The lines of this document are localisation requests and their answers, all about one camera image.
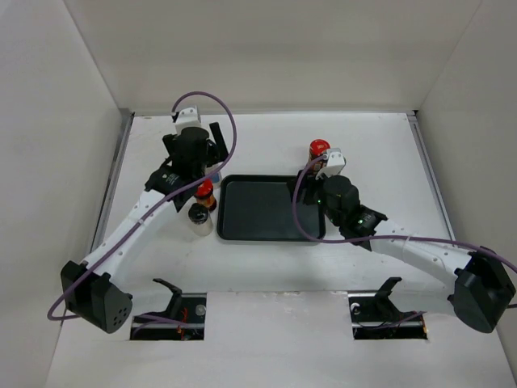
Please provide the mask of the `silver-lid blue-label bottle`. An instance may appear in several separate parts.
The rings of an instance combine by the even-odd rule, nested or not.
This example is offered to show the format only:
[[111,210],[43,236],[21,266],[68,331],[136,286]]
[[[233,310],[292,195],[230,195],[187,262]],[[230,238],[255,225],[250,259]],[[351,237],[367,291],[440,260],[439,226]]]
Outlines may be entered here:
[[221,186],[222,175],[220,172],[214,173],[213,169],[207,169],[206,175],[209,176],[209,180],[213,185],[213,189],[217,190]]

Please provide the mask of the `small red-lid sauce jar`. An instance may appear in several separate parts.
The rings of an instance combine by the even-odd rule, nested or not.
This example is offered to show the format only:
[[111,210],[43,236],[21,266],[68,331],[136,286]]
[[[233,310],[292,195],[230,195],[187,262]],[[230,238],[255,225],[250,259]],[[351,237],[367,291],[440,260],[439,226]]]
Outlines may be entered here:
[[216,198],[214,196],[214,187],[210,179],[206,179],[194,194],[196,203],[203,205],[209,212],[216,209]]

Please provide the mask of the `red-lid chili sauce jar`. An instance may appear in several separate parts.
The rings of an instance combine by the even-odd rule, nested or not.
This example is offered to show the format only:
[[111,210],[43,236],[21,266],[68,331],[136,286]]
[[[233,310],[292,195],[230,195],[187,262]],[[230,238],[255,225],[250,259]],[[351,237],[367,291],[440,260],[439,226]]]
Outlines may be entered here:
[[[319,158],[329,148],[330,148],[330,143],[324,139],[315,139],[315,140],[311,141],[311,143],[309,144],[309,160],[308,160],[308,162],[312,162],[316,158]],[[324,165],[325,165],[324,160],[315,162],[314,165],[309,169],[309,173],[311,175],[316,175]]]

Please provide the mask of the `black-lid white spice jar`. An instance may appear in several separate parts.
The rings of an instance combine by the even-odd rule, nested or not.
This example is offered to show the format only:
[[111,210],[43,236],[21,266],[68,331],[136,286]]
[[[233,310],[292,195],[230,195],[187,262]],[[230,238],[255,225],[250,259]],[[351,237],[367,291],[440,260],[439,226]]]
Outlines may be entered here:
[[211,214],[205,206],[198,203],[192,204],[187,212],[187,216],[191,230],[195,234],[204,237],[212,233],[213,223]]

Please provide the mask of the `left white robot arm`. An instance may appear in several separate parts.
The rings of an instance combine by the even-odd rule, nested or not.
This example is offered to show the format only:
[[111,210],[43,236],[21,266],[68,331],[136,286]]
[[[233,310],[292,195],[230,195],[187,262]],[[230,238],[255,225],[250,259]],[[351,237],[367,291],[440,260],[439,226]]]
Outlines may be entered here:
[[193,201],[207,168],[220,169],[232,152],[217,122],[206,129],[191,124],[162,141],[168,156],[126,218],[81,262],[69,261],[61,269],[66,309],[108,334],[123,326],[136,304],[133,294],[122,289],[134,260]]

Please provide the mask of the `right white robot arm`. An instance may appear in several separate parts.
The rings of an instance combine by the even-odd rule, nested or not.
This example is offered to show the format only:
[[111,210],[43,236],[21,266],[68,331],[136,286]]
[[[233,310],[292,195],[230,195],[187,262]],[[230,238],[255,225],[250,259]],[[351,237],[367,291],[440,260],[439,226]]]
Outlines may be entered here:
[[435,291],[399,291],[400,277],[386,280],[367,307],[382,319],[410,312],[447,314],[481,333],[494,331],[511,308],[516,287],[508,272],[516,266],[487,247],[405,232],[395,222],[362,205],[359,190],[341,175],[326,178],[298,174],[287,183],[292,216],[297,203],[316,205],[338,228],[338,244],[400,260],[441,283]]

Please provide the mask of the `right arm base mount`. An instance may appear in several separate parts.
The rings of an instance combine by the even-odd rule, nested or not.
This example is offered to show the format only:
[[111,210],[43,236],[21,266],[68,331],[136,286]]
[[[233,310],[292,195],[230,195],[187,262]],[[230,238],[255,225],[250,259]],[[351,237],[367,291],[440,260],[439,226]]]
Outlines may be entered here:
[[401,312],[390,300],[401,277],[390,277],[377,290],[348,294],[355,340],[427,340],[423,312]]

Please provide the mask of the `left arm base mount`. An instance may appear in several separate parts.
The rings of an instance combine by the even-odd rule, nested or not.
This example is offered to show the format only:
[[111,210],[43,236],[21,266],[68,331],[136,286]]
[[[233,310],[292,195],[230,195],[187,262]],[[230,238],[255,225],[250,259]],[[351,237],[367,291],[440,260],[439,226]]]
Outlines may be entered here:
[[208,295],[184,293],[167,280],[154,278],[150,290],[137,294],[129,339],[199,341],[204,339]]

